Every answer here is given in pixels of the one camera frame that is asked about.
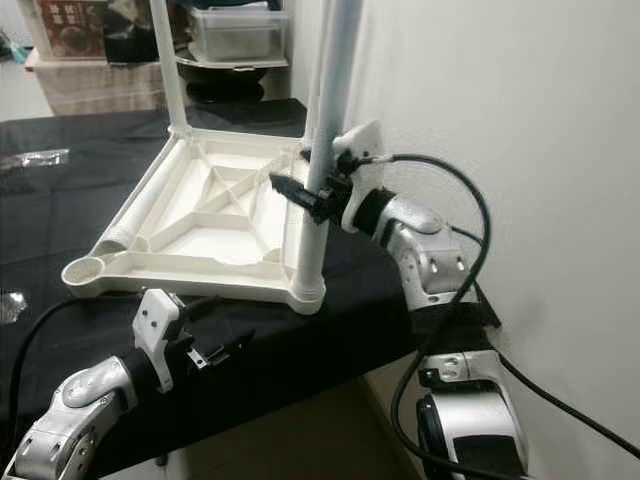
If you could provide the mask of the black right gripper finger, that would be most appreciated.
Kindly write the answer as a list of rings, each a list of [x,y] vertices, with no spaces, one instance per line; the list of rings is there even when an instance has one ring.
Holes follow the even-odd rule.
[[[291,177],[291,175],[271,173],[269,175],[269,182],[270,187],[273,188],[276,193],[283,196],[289,204],[298,206],[307,212],[312,219],[326,218],[325,198],[321,196],[320,193],[306,189],[300,180]]]

